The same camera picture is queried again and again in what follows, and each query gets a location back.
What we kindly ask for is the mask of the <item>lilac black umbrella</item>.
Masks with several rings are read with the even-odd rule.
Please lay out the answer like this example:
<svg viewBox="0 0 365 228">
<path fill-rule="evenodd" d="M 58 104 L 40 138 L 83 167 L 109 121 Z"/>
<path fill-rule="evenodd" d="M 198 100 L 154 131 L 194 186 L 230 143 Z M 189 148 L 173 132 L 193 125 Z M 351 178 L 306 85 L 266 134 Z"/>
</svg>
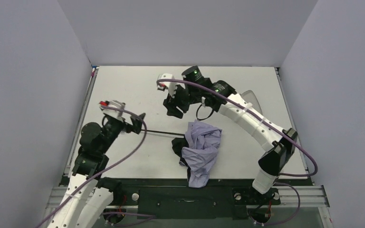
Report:
<svg viewBox="0 0 365 228">
<path fill-rule="evenodd" d="M 199 120 L 190 121 L 184 133 L 148 130 L 173 135 L 155 153 L 165 178 L 185 178 L 188 187 L 200 189 L 208 184 L 221 147 L 222 129 Z"/>
</svg>

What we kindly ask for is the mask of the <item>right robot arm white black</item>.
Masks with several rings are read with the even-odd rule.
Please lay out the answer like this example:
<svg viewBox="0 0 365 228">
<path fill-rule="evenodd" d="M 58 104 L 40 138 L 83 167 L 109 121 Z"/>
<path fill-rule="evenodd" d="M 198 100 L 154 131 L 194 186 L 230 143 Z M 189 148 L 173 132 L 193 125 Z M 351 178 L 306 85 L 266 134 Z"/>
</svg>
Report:
<svg viewBox="0 0 365 228">
<path fill-rule="evenodd" d="M 223 80 L 212 82 L 198 66 L 184 70 L 181 80 L 172 74 L 160 74 L 156 83 L 158 90 L 168 91 L 163 101 L 168 116 L 181 119 L 190 105 L 201 104 L 228 117 L 252 136 L 265 151 L 258 161 L 259 172 L 252 188 L 265 194 L 273 187 L 295 151 L 293 143 L 298 133 L 293 128 L 284 129 L 269 121 L 231 85 Z"/>
</svg>

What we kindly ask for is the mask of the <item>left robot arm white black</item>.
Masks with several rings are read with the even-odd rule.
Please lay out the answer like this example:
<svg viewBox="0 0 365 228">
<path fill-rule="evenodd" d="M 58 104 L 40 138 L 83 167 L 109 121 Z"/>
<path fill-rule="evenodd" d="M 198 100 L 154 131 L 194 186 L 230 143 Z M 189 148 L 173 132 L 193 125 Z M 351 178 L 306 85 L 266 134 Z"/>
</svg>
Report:
<svg viewBox="0 0 365 228">
<path fill-rule="evenodd" d="M 146 114 L 130 111 L 131 123 L 122 117 L 119 108 L 104 109 L 104 125 L 86 123 L 80 132 L 77 157 L 71 170 L 69 184 L 60 204 L 47 215 L 41 224 L 49 222 L 50 228 L 90 228 L 105 207 L 114 201 L 121 186 L 114 178 L 102 175 L 130 158 L 142 146 L 147 136 Z M 106 155 L 119 134 L 143 132 L 138 145 L 119 161 L 109 165 Z"/>
</svg>

